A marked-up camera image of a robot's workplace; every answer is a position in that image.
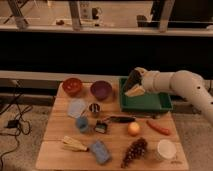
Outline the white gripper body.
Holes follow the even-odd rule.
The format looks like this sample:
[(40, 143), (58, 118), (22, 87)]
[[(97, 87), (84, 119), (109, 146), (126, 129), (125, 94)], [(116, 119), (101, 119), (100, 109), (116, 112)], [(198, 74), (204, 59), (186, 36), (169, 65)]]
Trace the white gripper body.
[(140, 75), (140, 82), (134, 86), (137, 93), (163, 91), (163, 79), (161, 78), (161, 72), (153, 70), (148, 71), (141, 67), (136, 67), (135, 70)]

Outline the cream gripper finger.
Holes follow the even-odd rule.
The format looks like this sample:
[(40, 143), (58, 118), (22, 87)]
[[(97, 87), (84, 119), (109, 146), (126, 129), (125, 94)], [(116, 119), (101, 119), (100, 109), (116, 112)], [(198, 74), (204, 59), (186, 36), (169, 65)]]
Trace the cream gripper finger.
[(143, 95), (144, 93), (145, 93), (145, 89), (141, 85), (136, 84), (131, 89), (126, 91), (125, 95), (128, 97), (135, 97), (135, 96)]

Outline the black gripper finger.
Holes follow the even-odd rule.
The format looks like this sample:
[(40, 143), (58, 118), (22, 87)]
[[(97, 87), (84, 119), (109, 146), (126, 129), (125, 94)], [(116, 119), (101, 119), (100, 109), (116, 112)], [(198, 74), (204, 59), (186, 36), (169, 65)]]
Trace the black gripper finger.
[(130, 72), (126, 82), (124, 83), (123, 91), (127, 92), (129, 90), (134, 89), (137, 86), (140, 86), (141, 79), (142, 79), (142, 76), (141, 76), (140, 72), (137, 70), (132, 70)]

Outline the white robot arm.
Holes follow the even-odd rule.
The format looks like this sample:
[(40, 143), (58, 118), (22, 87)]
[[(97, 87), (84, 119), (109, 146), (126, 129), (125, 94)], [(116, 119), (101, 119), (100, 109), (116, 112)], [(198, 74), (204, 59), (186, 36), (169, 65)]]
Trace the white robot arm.
[(213, 126), (213, 96), (205, 88), (204, 79), (188, 70), (160, 72), (134, 68), (123, 86), (128, 97), (145, 93), (169, 93), (186, 99)]

